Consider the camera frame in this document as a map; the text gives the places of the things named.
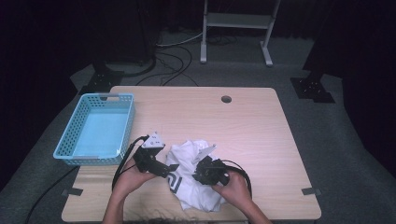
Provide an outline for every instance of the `blue plastic basket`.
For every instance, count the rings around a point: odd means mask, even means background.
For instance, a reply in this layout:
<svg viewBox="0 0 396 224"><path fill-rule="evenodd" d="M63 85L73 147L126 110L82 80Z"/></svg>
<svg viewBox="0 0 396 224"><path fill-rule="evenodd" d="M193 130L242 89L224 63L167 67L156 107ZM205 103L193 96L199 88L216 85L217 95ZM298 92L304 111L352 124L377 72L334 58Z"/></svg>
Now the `blue plastic basket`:
<svg viewBox="0 0 396 224"><path fill-rule="evenodd" d="M69 165L119 164L128 147L133 120L133 94L84 94L53 157Z"/></svg>

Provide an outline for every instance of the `wooden table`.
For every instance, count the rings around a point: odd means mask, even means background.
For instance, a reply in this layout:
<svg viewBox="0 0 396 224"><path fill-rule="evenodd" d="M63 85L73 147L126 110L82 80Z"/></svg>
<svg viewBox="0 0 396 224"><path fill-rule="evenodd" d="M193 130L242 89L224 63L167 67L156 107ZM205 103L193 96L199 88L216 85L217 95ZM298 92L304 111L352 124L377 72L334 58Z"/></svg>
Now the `wooden table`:
<svg viewBox="0 0 396 224"><path fill-rule="evenodd" d="M166 147L157 155L165 162L172 145L204 139L216 144L213 152L222 160L240 164L248 173L253 200L272 220L318 219L311 188L282 106L273 89L214 87L114 87L111 92L134 94L135 116L130 142L158 132ZM230 103L221 98L228 96ZM62 214L67 222L101 221L111 193L117 166L83 166ZM218 213L181 209L167 179L157 177L133 192L124 206L125 220L167 217L175 220L246 220L229 204Z"/></svg>

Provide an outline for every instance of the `crumpled fabric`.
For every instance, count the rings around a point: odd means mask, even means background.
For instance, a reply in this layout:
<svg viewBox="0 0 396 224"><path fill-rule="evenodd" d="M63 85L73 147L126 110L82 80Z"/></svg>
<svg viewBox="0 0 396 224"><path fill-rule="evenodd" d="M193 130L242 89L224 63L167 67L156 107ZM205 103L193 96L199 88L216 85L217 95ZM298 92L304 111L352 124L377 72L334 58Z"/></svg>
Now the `crumpled fabric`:
<svg viewBox="0 0 396 224"><path fill-rule="evenodd" d="M196 208L205 212L218 212L221 204L226 203L210 186L196 181L194 174L196 164L191 161L200 149L208 147L205 140L187 141L181 146L173 145L167 155L166 165L179 164L177 169L168 176L169 187L178 197L183 210Z"/></svg>

